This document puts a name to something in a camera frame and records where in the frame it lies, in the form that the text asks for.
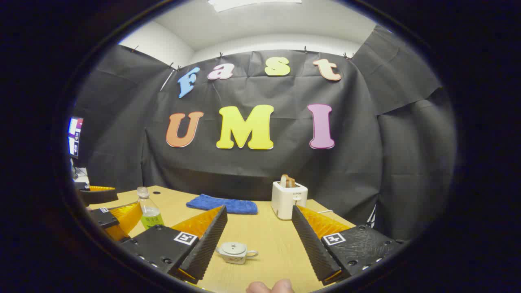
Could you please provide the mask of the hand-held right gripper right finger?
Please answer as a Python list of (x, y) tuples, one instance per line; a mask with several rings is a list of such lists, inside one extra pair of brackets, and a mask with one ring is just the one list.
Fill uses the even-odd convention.
[(340, 282), (379, 265), (405, 243), (368, 225), (348, 227), (298, 205), (293, 206), (291, 220), (311, 267), (323, 285)]

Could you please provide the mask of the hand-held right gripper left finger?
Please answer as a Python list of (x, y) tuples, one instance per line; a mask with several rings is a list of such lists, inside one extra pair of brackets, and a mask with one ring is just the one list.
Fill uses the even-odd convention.
[(226, 206), (203, 212), (172, 227), (155, 225), (121, 246), (152, 269), (182, 281), (202, 280), (227, 224)]

